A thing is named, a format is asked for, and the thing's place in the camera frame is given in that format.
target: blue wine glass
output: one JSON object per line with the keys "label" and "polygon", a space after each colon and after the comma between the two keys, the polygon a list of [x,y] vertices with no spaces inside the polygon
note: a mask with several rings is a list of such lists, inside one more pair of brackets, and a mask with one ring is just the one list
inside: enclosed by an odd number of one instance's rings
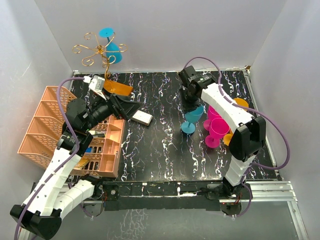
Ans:
{"label": "blue wine glass", "polygon": [[181,130],[186,134],[193,134],[196,130],[194,123],[199,121],[204,112],[205,108],[202,105],[198,106],[191,112],[187,112],[184,115],[186,121],[181,124]]}

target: orange plastic crate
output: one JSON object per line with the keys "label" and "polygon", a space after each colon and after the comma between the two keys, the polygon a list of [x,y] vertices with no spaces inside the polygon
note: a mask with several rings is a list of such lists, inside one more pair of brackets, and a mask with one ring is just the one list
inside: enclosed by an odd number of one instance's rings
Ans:
{"label": "orange plastic crate", "polygon": [[[57,88],[46,87],[18,150],[19,154],[44,169],[53,157],[64,122],[56,98]],[[62,87],[61,103],[64,110],[68,102],[75,98],[70,91]],[[115,178],[118,174],[124,126],[125,121],[117,120],[114,116],[98,124],[94,130],[105,132],[105,137],[97,137],[91,141],[89,147],[92,152],[85,153],[82,158],[89,161],[86,169],[74,169],[71,175],[90,174]]]}

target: gold wire ornament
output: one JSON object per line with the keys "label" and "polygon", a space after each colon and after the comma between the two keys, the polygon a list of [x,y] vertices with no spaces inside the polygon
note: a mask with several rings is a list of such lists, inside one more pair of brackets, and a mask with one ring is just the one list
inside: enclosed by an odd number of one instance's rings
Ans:
{"label": "gold wire ornament", "polygon": [[81,44],[78,44],[78,45],[75,45],[73,48],[72,48],[72,52],[74,54],[79,54],[82,52],[82,49],[81,48],[84,48],[84,49],[88,49],[88,50],[91,50],[91,51],[94,51],[95,53],[90,55],[90,56],[87,56],[85,58],[82,59],[81,63],[83,66],[85,67],[89,67],[89,66],[92,66],[94,63],[95,63],[95,60],[92,58],[94,57],[95,55],[101,55],[101,60],[102,60],[102,67],[103,68],[106,68],[105,69],[105,72],[104,72],[104,79],[106,82],[110,83],[111,85],[111,91],[114,92],[115,89],[113,88],[112,86],[112,83],[110,80],[108,80],[108,78],[111,76],[110,72],[108,72],[109,70],[109,67],[111,64],[115,63],[116,62],[116,56],[114,55],[110,55],[109,57],[107,57],[106,53],[124,53],[125,51],[128,50],[128,47],[127,45],[121,43],[118,45],[118,48],[120,49],[119,51],[108,51],[107,50],[107,47],[108,45],[113,41],[113,39],[115,38],[116,36],[116,33],[113,32],[113,36],[112,38],[109,40],[109,42],[107,43],[107,45],[103,46],[99,43],[98,41],[98,37],[97,35],[94,33],[94,32],[88,32],[84,35],[84,39],[85,40],[90,40],[91,37],[94,36],[95,39],[96,39],[96,42],[97,42],[97,46],[95,48],[90,48],[90,47],[87,47],[87,46],[84,46],[84,45],[81,45]]}

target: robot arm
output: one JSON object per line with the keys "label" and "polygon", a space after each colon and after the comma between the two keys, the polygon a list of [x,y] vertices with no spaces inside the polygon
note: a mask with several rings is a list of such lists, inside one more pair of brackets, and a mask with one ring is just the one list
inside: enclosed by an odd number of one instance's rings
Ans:
{"label": "robot arm", "polygon": [[95,192],[97,179],[88,177],[86,180],[80,180],[73,188],[58,197],[70,172],[83,157],[93,139],[89,130],[112,114],[118,119],[129,120],[141,106],[139,102],[130,101],[130,97],[105,92],[103,90],[104,78],[94,76],[90,80],[88,81],[89,88],[97,94],[94,103],[87,106],[84,100],[73,99],[68,103],[65,113],[79,141],[79,150],[57,170],[76,150],[75,139],[67,125],[64,124],[51,162],[39,183],[22,205],[14,205],[10,211],[10,215],[17,222],[19,218],[22,218],[23,228],[46,240],[51,239],[57,233],[62,219],[72,209]]}
{"label": "robot arm", "polygon": [[254,117],[245,110],[234,106],[236,103],[224,91],[211,75],[202,75],[193,66],[183,69],[179,76],[184,88],[180,90],[184,113],[193,111],[200,105],[199,99],[212,106],[229,125],[233,132],[229,144],[232,154],[229,169],[223,178],[226,197],[236,194],[242,188],[241,179],[254,160],[258,151],[266,142],[266,121],[263,117]]}

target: white wall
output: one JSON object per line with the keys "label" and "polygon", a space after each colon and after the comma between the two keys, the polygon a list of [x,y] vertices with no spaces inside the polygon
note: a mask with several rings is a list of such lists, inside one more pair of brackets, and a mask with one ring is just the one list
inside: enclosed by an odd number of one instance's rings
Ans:
{"label": "white wall", "polygon": [[[84,34],[112,27],[115,42],[127,44],[122,62],[110,70],[180,70],[187,60],[207,56],[222,68],[252,65],[285,0],[35,0],[73,70],[103,72],[101,58],[82,66],[95,47]],[[212,67],[195,63],[196,67]]]}
{"label": "white wall", "polygon": [[[320,2],[289,0],[251,69],[259,108],[285,132],[291,160],[280,173],[292,181],[311,240],[320,237]],[[268,131],[277,163],[284,144]]]}
{"label": "white wall", "polygon": [[33,0],[0,1],[0,239],[13,239],[9,212],[29,195],[43,170],[17,154],[47,85],[72,74]]}

